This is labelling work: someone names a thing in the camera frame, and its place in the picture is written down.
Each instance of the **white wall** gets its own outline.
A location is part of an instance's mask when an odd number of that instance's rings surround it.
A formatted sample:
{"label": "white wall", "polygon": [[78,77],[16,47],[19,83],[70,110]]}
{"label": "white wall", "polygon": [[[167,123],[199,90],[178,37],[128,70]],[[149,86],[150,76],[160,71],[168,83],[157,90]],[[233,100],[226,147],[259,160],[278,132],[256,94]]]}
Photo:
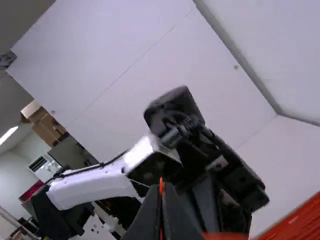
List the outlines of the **white wall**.
{"label": "white wall", "polygon": [[11,151],[18,156],[33,162],[40,156],[51,150],[34,131],[31,131],[22,141],[20,141]]}
{"label": "white wall", "polygon": [[58,0],[12,50],[8,72],[99,161],[143,135],[148,103],[182,84],[234,148],[275,116],[191,0]]}
{"label": "white wall", "polygon": [[27,169],[29,163],[10,151],[0,155],[0,206],[17,219],[30,217],[19,197],[39,180]]}
{"label": "white wall", "polygon": [[256,236],[320,191],[320,128],[277,116],[237,149],[261,177],[270,203],[253,214]]}
{"label": "white wall", "polygon": [[16,230],[16,227],[0,216],[0,240],[8,237],[14,230]]}
{"label": "white wall", "polygon": [[320,124],[320,1],[195,1],[206,5],[281,111]]}

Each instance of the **black plastic part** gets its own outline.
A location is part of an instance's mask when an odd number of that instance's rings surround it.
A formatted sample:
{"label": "black plastic part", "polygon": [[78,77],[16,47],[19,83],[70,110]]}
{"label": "black plastic part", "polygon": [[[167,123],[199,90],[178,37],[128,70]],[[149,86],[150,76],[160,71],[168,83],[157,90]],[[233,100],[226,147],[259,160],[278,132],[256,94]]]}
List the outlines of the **black plastic part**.
{"label": "black plastic part", "polygon": [[143,163],[130,172],[128,178],[151,186],[158,184],[161,177],[163,177],[165,181],[171,182],[181,169],[182,165],[180,162],[172,160],[171,157],[156,151],[150,154]]}
{"label": "black plastic part", "polygon": [[151,132],[162,137],[166,131],[166,111],[177,111],[185,115],[197,116],[201,124],[205,120],[187,86],[180,86],[152,101],[144,111],[144,119]]}
{"label": "black plastic part", "polygon": [[159,187],[152,185],[122,240],[160,240],[160,227],[161,197]]}
{"label": "black plastic part", "polygon": [[186,213],[175,187],[165,182],[163,185],[162,212],[164,238],[166,240],[204,240],[201,232]]}
{"label": "black plastic part", "polygon": [[94,215],[94,207],[90,203],[77,205],[68,210],[58,210],[48,198],[45,185],[31,198],[41,231],[52,240],[68,240],[84,233],[83,226],[90,216]]}

